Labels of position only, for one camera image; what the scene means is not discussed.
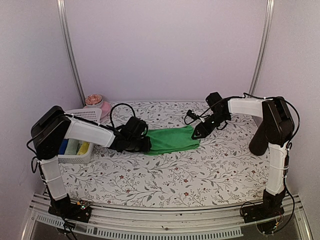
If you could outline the green microfiber towel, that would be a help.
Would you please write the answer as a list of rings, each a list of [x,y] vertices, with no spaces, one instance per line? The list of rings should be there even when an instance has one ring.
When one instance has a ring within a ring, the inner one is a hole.
[[[200,146],[200,141],[192,139],[193,132],[194,128],[190,125],[149,130],[146,136],[150,138],[151,148],[146,155],[156,156],[194,150]]]

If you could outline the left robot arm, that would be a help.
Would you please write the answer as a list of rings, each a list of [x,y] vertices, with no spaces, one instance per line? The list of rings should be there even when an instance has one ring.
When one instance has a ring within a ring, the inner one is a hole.
[[[74,213],[74,205],[67,200],[68,193],[59,168],[59,150],[64,140],[72,139],[102,146],[117,152],[148,153],[152,144],[147,136],[147,123],[135,115],[126,124],[116,127],[112,122],[103,125],[65,112],[55,105],[31,128],[35,158],[43,183],[46,185],[55,209],[63,216]]]

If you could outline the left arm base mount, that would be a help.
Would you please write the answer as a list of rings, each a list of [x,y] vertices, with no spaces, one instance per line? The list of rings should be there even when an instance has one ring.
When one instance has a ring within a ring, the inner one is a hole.
[[[48,187],[47,192],[50,197],[49,214],[58,216],[63,220],[74,220],[83,223],[89,222],[92,213],[92,208],[89,203],[85,203],[83,200],[74,203],[71,201],[68,193],[66,197],[55,200]]]

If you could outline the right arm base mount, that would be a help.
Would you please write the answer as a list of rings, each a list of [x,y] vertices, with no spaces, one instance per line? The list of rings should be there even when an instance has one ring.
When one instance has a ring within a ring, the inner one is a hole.
[[[263,203],[256,204],[250,201],[244,202],[239,209],[239,214],[245,223],[280,217],[284,213],[282,205],[278,205],[275,208],[267,208]]]

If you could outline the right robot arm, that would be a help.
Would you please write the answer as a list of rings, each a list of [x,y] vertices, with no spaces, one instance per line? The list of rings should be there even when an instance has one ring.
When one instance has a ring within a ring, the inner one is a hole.
[[[289,170],[289,151],[299,129],[290,112],[293,106],[282,96],[257,97],[248,93],[223,98],[218,92],[213,92],[205,101],[212,112],[210,115],[205,112],[197,115],[192,110],[186,114],[193,122],[200,121],[191,136],[194,140],[206,138],[213,130],[219,129],[222,123],[231,120],[232,114],[262,119],[249,143],[249,150],[256,156],[269,151],[269,177],[262,203],[253,208],[244,207],[242,214],[248,216],[257,213],[262,218],[269,218],[284,213],[282,201],[288,193],[285,178]]]

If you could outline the yellow-green crocodile towel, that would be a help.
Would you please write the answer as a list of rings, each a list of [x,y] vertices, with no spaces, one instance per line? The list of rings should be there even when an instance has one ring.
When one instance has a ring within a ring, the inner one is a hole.
[[[84,141],[84,142],[80,145],[80,147],[79,147],[79,149],[78,149],[78,151],[77,151],[77,155],[78,155],[78,156],[81,156],[81,155],[86,154],[87,151],[88,151],[88,149],[89,149],[89,146],[90,146],[90,143]]]

